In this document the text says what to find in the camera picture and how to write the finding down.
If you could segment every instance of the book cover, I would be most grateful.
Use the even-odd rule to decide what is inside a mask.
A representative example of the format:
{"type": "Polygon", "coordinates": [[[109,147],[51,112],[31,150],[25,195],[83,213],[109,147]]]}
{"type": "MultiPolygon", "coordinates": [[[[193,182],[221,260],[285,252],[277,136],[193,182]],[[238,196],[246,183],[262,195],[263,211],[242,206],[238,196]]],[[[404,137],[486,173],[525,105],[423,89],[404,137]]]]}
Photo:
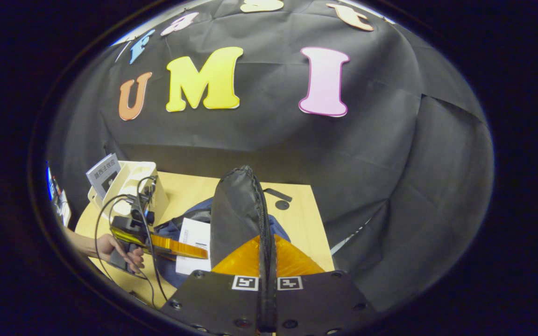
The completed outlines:
{"type": "Polygon", "coordinates": [[[86,173],[88,181],[102,200],[105,198],[107,190],[111,187],[111,183],[113,183],[113,180],[120,172],[120,169],[120,162],[118,161],[117,155],[111,153],[95,164],[86,173]]]}

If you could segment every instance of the paper sheet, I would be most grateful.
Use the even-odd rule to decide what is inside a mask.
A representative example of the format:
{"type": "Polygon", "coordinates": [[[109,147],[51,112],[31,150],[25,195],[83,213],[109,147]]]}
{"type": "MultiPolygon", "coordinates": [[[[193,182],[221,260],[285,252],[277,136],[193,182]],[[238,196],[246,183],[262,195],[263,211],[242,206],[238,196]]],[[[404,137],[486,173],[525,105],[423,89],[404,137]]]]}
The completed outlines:
{"type": "Polygon", "coordinates": [[[184,218],[179,242],[207,250],[209,258],[197,259],[177,256],[177,273],[190,275],[195,270],[211,270],[211,253],[209,249],[211,243],[211,224],[184,218]]]}
{"type": "Polygon", "coordinates": [[[59,212],[59,215],[62,217],[62,221],[64,222],[64,226],[68,227],[68,223],[70,223],[70,217],[72,216],[72,212],[70,211],[70,206],[68,205],[68,199],[66,198],[66,191],[62,191],[62,195],[59,197],[60,202],[62,203],[61,211],[59,212]]]}

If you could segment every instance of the black cable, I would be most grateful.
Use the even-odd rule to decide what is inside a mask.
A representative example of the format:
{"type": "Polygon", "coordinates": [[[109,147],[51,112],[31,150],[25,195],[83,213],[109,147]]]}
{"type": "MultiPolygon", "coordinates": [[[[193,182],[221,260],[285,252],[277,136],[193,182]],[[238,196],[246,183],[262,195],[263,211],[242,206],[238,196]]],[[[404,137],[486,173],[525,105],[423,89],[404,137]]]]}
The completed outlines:
{"type": "Polygon", "coordinates": [[[62,215],[62,212],[63,212],[63,211],[62,211],[62,209],[60,208],[60,206],[62,206],[62,204],[64,204],[64,203],[68,204],[68,206],[70,205],[70,203],[68,203],[68,201],[63,201],[63,202],[61,202],[59,205],[54,204],[55,208],[57,208],[57,214],[60,215],[60,216],[62,217],[62,219],[64,218],[64,216],[62,215]]]}
{"type": "Polygon", "coordinates": [[[142,223],[144,225],[145,231],[147,232],[147,237],[149,238],[149,245],[151,246],[150,251],[151,251],[151,256],[152,256],[152,259],[153,259],[153,268],[155,268],[155,276],[156,276],[156,279],[157,279],[157,284],[159,285],[159,289],[161,290],[161,293],[163,294],[163,298],[165,299],[165,301],[167,301],[167,296],[165,295],[165,292],[163,291],[163,287],[161,286],[161,281],[159,280],[159,272],[157,272],[157,270],[156,270],[156,257],[155,257],[155,251],[153,249],[153,242],[151,240],[151,232],[149,232],[147,219],[145,218],[145,213],[143,213],[143,211],[142,211],[142,204],[141,204],[141,197],[140,197],[139,190],[141,189],[142,181],[144,181],[146,179],[151,179],[153,181],[156,181],[156,178],[152,178],[151,176],[147,176],[147,177],[141,179],[140,181],[138,181],[138,184],[136,185],[136,204],[138,204],[138,211],[141,214],[142,223]]]}
{"type": "MultiPolygon", "coordinates": [[[[111,232],[111,235],[113,236],[113,238],[117,241],[117,238],[115,237],[115,233],[113,233],[113,230],[111,230],[111,212],[113,211],[113,207],[118,203],[118,202],[122,202],[122,201],[125,201],[127,200],[128,198],[122,198],[121,200],[117,200],[114,202],[114,204],[111,206],[111,208],[109,209],[109,231],[111,232]]],[[[155,308],[156,310],[158,310],[158,308],[155,306],[155,290],[153,289],[153,284],[151,283],[151,281],[149,280],[149,278],[147,277],[147,275],[141,271],[141,274],[142,276],[137,276],[136,274],[133,274],[133,276],[139,278],[139,279],[145,279],[148,283],[149,283],[149,286],[151,287],[151,303],[153,304],[153,308],[155,308]]]]}
{"type": "Polygon", "coordinates": [[[113,279],[111,279],[111,276],[109,275],[109,272],[107,272],[105,266],[103,265],[103,262],[101,261],[101,257],[99,256],[99,247],[97,246],[97,230],[99,229],[99,220],[101,219],[101,215],[103,214],[103,211],[105,211],[105,208],[107,208],[107,206],[111,203],[112,200],[115,200],[115,199],[120,198],[120,197],[128,198],[129,195],[121,194],[121,195],[113,196],[111,198],[111,200],[107,201],[107,203],[105,205],[103,205],[103,207],[101,208],[101,211],[99,212],[99,215],[97,216],[97,223],[94,225],[94,251],[97,254],[97,258],[99,259],[99,262],[101,263],[101,267],[103,268],[103,271],[105,271],[105,273],[107,273],[107,276],[109,277],[109,280],[111,280],[111,282],[113,282],[113,283],[115,283],[115,281],[113,281],[113,279]]]}

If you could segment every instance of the black fabric backdrop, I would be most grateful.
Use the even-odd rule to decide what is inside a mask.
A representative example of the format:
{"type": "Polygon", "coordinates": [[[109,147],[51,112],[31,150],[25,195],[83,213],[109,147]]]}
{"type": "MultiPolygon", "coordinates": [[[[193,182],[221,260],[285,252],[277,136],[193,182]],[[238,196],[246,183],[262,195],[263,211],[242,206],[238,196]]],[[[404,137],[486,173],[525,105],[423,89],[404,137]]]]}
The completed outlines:
{"type": "MultiPolygon", "coordinates": [[[[220,177],[249,164],[261,181],[312,186],[333,256],[378,311],[412,299],[466,250],[487,209],[493,145],[469,85],[444,56],[399,25],[369,17],[374,32],[340,20],[328,1],[288,1],[242,13],[241,2],[192,8],[194,23],[167,36],[155,27],[134,64],[129,45],[102,51],[60,104],[48,142],[52,170],[75,218],[88,204],[85,172],[108,153],[160,171],[220,177]],[[222,47],[242,47],[237,109],[167,112],[171,60],[197,69],[222,47]],[[348,114],[309,115],[303,47],[342,51],[348,114]],[[151,71],[141,114],[118,116],[120,85],[151,71]]],[[[132,106],[136,94],[133,85],[132,106]]]]}

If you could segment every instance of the table surface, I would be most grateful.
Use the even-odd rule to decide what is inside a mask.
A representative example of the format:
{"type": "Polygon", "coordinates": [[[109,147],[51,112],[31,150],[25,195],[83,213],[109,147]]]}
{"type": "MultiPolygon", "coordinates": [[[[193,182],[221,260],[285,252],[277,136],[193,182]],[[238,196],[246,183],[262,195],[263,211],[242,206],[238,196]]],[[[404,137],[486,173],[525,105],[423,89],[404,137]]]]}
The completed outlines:
{"type": "MultiPolygon", "coordinates": [[[[195,204],[212,197],[219,182],[218,178],[165,172],[158,172],[158,174],[169,199],[169,205],[159,223],[165,223],[174,217],[180,216],[195,204]]],[[[286,210],[279,210],[275,207],[275,203],[280,198],[265,193],[269,214],[273,215],[286,230],[294,246],[306,253],[326,272],[332,271],[333,260],[329,251],[327,236],[325,236],[323,222],[310,185],[261,182],[261,186],[263,189],[275,189],[292,197],[290,207],[286,210]]],[[[94,237],[94,226],[98,214],[99,210],[93,204],[89,204],[78,220],[75,232],[83,236],[94,237]]],[[[99,221],[97,235],[100,237],[106,233],[111,233],[109,231],[109,222],[102,217],[99,221]]],[[[152,257],[145,254],[143,258],[145,260],[143,272],[152,283],[155,292],[155,306],[160,308],[165,303],[165,299],[156,282],[155,272],[152,268],[152,257]]],[[[101,268],[100,262],[96,258],[90,259],[98,268],[101,268]]],[[[128,292],[134,291],[139,299],[151,304],[151,287],[146,280],[130,276],[104,261],[103,264],[105,264],[105,270],[109,272],[117,285],[128,292]]],[[[163,291],[169,298],[176,291],[175,287],[161,276],[159,279],[163,291]]]]}

